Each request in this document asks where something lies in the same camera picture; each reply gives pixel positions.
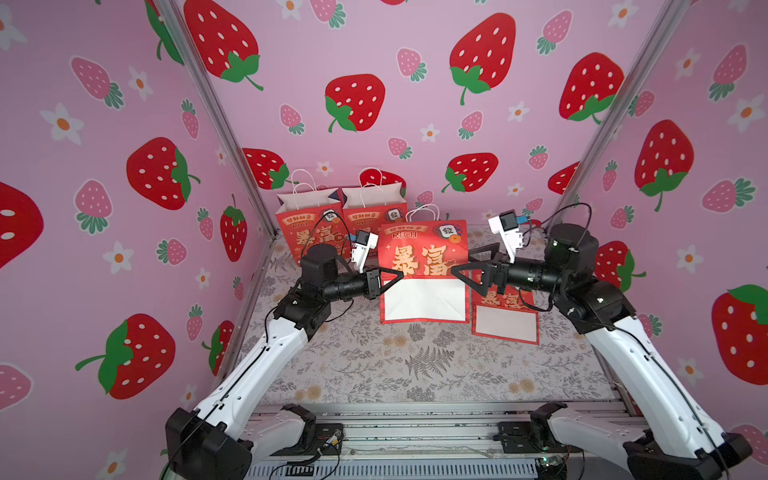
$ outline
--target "red paper bag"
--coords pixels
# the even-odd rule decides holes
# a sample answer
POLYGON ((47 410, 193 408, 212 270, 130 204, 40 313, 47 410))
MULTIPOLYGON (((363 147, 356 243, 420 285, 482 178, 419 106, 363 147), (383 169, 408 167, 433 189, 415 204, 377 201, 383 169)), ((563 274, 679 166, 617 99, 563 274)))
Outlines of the red paper bag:
MULTIPOLYGON (((470 289, 451 275, 467 263, 464 220, 385 223, 379 231, 379 265, 405 277, 379 298, 381 323, 468 323, 470 289)), ((382 275, 386 283, 393 276, 382 275)))

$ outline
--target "gray fern pattern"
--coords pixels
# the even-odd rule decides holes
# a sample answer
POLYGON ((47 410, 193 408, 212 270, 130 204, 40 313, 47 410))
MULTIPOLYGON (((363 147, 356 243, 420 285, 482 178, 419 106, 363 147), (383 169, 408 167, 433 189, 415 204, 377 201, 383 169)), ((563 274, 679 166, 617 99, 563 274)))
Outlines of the gray fern pattern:
MULTIPOLYGON (((498 242, 487 227, 469 227, 470 247, 498 242)), ((535 233, 523 257, 542 258, 535 233)), ((264 316, 300 274, 280 236, 240 350, 263 333, 264 316)), ((535 297, 545 305, 546 296, 535 297)), ((332 305, 331 317, 349 304, 332 305)), ((322 325, 288 362, 262 403, 504 402, 612 399, 587 340, 560 313, 539 316, 539 345, 472 335, 450 323, 381 325, 379 302, 355 299, 341 318, 322 325)))

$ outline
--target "white paper bag handle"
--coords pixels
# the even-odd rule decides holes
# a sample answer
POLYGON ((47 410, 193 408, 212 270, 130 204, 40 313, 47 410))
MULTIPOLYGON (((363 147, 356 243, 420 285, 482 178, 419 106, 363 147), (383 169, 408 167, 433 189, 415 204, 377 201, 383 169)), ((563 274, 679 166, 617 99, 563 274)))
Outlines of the white paper bag handle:
POLYGON ((419 208, 414 208, 413 210, 410 210, 408 213, 406 213, 406 222, 412 221, 413 214, 415 214, 419 210, 429 210, 435 216, 434 220, 439 220, 440 219, 440 207, 438 207, 435 204, 426 204, 426 205, 422 205, 419 208), (437 210, 437 212, 435 212, 433 209, 427 208, 427 207, 434 207, 437 210))
POLYGON ((366 208, 366 201, 362 199, 362 192, 363 192, 363 191, 366 189, 366 187, 368 187, 369 185, 371 185, 371 186, 373 186, 373 187, 376 187, 376 188, 378 188, 379 190, 381 190, 381 191, 382 191, 382 193, 384 193, 384 189, 383 189, 383 188, 381 188, 381 185, 372 184, 371 182, 368 182, 367 184, 363 185, 363 186, 362 186, 362 188, 360 189, 360 201, 362 202, 362 207, 363 207, 363 208, 366 208))
POLYGON ((313 176, 312 176, 312 174, 311 174, 310 172, 308 172, 307 170, 304 170, 303 168, 297 168, 297 169, 295 169, 295 170, 294 170, 294 171, 291 173, 291 175, 290 175, 290 183, 292 183, 292 184, 293 184, 293 175, 295 175, 295 174, 296 174, 296 172, 304 172, 305 174, 309 175, 309 176, 310 176, 310 178, 312 179, 312 185, 314 185, 314 186, 315 186, 315 187, 314 187, 312 190, 314 190, 315 192, 317 192, 317 184, 315 183, 315 177, 313 177, 313 176))
POLYGON ((359 174, 357 174, 357 176, 359 177, 359 176, 360 176, 360 175, 361 175, 361 174, 362 174, 364 171, 366 171, 366 170, 376 170, 377 172, 379 172, 379 185, 382 185, 382 182, 384 181, 384 174, 382 173, 382 171, 381 171, 381 170, 379 170, 379 169, 378 169, 378 168, 376 168, 376 167, 365 167, 365 168, 363 168, 363 169, 360 171, 360 173, 359 173, 359 174))
MULTIPOLYGON (((300 184, 293 185, 293 196, 292 196, 292 198, 293 198, 293 204, 296 205, 296 209, 297 210, 299 209, 299 202, 296 201, 296 189, 299 187, 299 185, 306 185, 309 188, 312 188, 312 185, 310 185, 310 184, 308 184, 306 182, 302 182, 300 184)), ((320 206, 320 199, 319 198, 317 199, 317 206, 318 207, 320 206)))

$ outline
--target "wire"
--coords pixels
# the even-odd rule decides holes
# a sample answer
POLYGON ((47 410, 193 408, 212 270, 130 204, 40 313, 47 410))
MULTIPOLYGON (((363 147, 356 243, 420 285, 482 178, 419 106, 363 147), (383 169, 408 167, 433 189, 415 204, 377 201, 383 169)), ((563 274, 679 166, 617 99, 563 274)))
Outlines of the wire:
POLYGON ((349 306, 348 306, 348 307, 346 307, 346 310, 344 310, 343 312, 341 312, 341 315, 338 315, 338 316, 334 316, 332 319, 330 319, 330 320, 326 320, 326 321, 325 321, 325 322, 323 322, 323 323, 331 323, 333 320, 335 320, 335 319, 337 319, 337 318, 339 318, 339 317, 343 316, 345 313, 349 312, 349 309, 351 309, 351 308, 352 308, 352 305, 354 305, 354 304, 355 304, 355 299, 352 299, 352 302, 350 302, 350 303, 349 303, 349 306))

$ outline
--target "pink strawberry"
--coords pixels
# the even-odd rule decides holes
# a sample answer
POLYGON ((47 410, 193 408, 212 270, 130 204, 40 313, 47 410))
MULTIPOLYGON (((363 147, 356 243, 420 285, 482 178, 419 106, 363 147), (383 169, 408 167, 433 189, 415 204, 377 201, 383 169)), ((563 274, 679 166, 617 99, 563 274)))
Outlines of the pink strawberry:
POLYGON ((642 117, 645 112, 648 111, 651 105, 654 104, 656 96, 648 90, 635 95, 632 99, 632 103, 629 104, 628 114, 630 117, 642 117))
POLYGON ((112 215, 112 202, 107 189, 99 181, 86 181, 75 194, 74 205, 80 210, 74 216, 80 224, 80 230, 95 235, 109 227, 107 218, 112 215))
POLYGON ((175 238, 169 241, 163 240, 157 245, 157 259, 162 263, 170 263, 171 265, 178 265, 187 258, 187 248, 181 244, 179 240, 175 238))
POLYGON ((413 155, 411 147, 402 138, 392 137, 386 143, 389 145, 389 152, 396 157, 400 156, 400 160, 407 160, 413 155))
POLYGON ((528 164, 531 165, 535 170, 541 170, 544 168, 547 160, 549 160, 549 154, 547 153, 547 148, 544 145, 538 145, 536 148, 531 150, 529 155, 531 155, 531 158, 528 159, 528 164))
POLYGON ((558 43, 565 40, 568 30, 571 29, 573 17, 574 14, 570 10, 563 10, 544 25, 541 30, 543 36, 538 39, 536 44, 539 55, 549 55, 549 52, 553 51, 558 43))
POLYGON ((240 279, 240 277, 235 277, 235 280, 232 282, 232 288, 235 289, 235 298, 242 300, 245 287, 243 286, 243 281, 240 279))
POLYGON ((535 198, 534 200, 531 200, 530 202, 525 204, 525 208, 523 209, 523 215, 530 217, 533 215, 533 213, 541 208, 541 205, 544 204, 543 198, 535 198))
POLYGON ((625 228, 627 223, 634 220, 634 208, 631 205, 624 205, 624 208, 618 208, 611 217, 611 226, 619 230, 625 228))
POLYGON ((187 320, 187 337, 190 342, 194 342, 203 329, 203 308, 195 304, 190 309, 189 316, 187 320))
POLYGON ((85 91, 96 100, 103 100, 109 108, 120 110, 125 106, 123 92, 118 84, 109 81, 109 74, 104 68, 82 57, 70 60, 74 76, 78 78, 85 91))
POLYGON ((739 425, 731 429, 732 433, 740 433, 752 446, 752 459, 768 465, 768 432, 761 432, 754 425, 739 425))
POLYGON ((645 334, 649 339, 653 336, 661 335, 661 330, 664 325, 659 321, 659 317, 638 313, 637 318, 643 324, 643 330, 645 330, 645 334))
POLYGON ((754 199, 757 188, 750 180, 740 178, 736 183, 723 180, 701 199, 701 206, 719 214, 730 212, 734 207, 743 207, 754 199))
POLYGON ((462 120, 462 127, 458 130, 458 137, 462 140, 469 140, 475 136, 475 132, 480 130, 482 126, 482 112, 473 111, 471 114, 464 117, 462 120))
POLYGON ((416 50, 400 48, 397 51, 397 66, 403 77, 410 77, 411 81, 422 81, 427 76, 427 64, 422 61, 422 56, 416 50))
POLYGON ((197 211, 197 222, 200 224, 200 233, 209 242, 214 238, 214 219, 208 214, 208 210, 201 208, 197 211))
POLYGON ((197 134, 200 132, 200 123, 197 121, 195 114, 196 111, 192 107, 192 102, 189 101, 189 98, 181 102, 181 121, 193 139, 197 138, 197 134))
POLYGON ((746 47, 736 45, 720 62, 712 75, 714 83, 710 86, 710 100, 718 101, 725 98, 736 87, 733 83, 741 78, 746 71, 746 47))
POLYGON ((336 2, 336 0, 310 0, 310 5, 312 5, 317 19, 322 23, 328 23, 331 29, 344 26, 344 18, 346 17, 344 5, 336 2))
POLYGON ((294 135, 304 133, 304 124, 301 123, 301 115, 295 108, 288 104, 280 105, 280 121, 288 127, 288 131, 294 135))
POLYGON ((603 190, 609 191, 616 183, 616 169, 619 166, 616 164, 616 160, 611 160, 605 167, 605 173, 603 174, 603 190))
POLYGON ((27 398, 32 385, 32 379, 16 365, 0 363, 0 412, 27 398))
POLYGON ((422 205, 429 205, 435 199, 435 195, 431 190, 424 190, 416 197, 416 208, 422 205))

